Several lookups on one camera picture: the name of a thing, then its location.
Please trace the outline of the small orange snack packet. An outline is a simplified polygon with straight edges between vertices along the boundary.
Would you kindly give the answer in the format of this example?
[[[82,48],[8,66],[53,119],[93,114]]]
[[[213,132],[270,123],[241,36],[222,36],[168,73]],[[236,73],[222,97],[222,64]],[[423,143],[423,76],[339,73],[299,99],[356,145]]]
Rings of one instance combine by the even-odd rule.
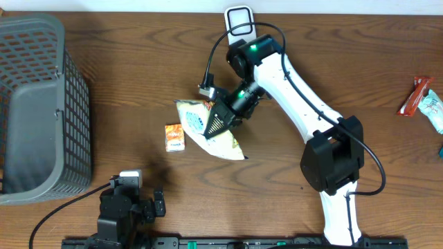
[[[186,148],[184,130],[181,124],[165,125],[165,150],[183,151]]]

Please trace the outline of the pale green wipes pack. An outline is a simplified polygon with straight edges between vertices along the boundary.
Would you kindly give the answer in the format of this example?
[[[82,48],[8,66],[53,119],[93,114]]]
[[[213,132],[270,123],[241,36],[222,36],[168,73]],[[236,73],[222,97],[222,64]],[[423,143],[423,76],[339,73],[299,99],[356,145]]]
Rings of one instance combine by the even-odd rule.
[[[442,101],[432,89],[422,98],[418,109],[429,119],[435,130],[442,134]]]

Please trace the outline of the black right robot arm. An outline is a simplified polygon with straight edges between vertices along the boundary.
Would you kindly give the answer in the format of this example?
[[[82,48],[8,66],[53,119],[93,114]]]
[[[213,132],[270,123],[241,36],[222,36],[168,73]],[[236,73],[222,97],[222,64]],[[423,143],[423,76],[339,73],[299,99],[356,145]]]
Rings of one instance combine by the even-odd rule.
[[[214,85],[206,72],[200,93],[214,100],[205,138],[213,138],[249,119],[267,94],[289,116],[305,148],[300,168],[320,194],[328,243],[354,246],[362,237],[356,221],[355,192],[364,165],[363,126],[354,116],[344,118],[325,104],[291,65],[283,45],[272,36],[230,44],[226,60],[241,78],[232,92]]]

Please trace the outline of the red orange chocolate bar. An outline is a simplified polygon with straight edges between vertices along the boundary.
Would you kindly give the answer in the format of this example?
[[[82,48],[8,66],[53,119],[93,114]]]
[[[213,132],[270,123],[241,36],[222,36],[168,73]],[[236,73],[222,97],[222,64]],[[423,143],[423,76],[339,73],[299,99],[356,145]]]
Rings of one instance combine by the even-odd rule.
[[[401,108],[398,110],[398,116],[414,116],[422,98],[429,90],[429,85],[434,80],[433,77],[416,76],[414,77],[414,90],[408,96]]]

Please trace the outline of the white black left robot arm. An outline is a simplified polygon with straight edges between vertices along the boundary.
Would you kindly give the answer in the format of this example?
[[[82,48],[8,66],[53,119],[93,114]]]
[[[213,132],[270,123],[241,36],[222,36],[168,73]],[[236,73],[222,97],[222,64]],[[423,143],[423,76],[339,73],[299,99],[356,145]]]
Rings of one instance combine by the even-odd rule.
[[[117,176],[110,180],[110,187],[100,195],[97,233],[86,240],[84,248],[151,248],[150,238],[137,227],[165,216],[163,188],[156,187],[152,198],[142,199],[139,176]]]

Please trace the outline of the yellow white chips bag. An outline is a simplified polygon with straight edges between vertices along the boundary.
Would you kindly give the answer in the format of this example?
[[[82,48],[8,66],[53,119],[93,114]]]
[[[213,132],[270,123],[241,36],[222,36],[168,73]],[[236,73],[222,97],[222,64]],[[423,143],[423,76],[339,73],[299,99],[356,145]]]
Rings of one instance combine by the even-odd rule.
[[[246,157],[230,131],[206,139],[204,131],[208,124],[213,103],[206,100],[175,100],[179,119],[185,133],[211,156],[226,160],[245,160]]]

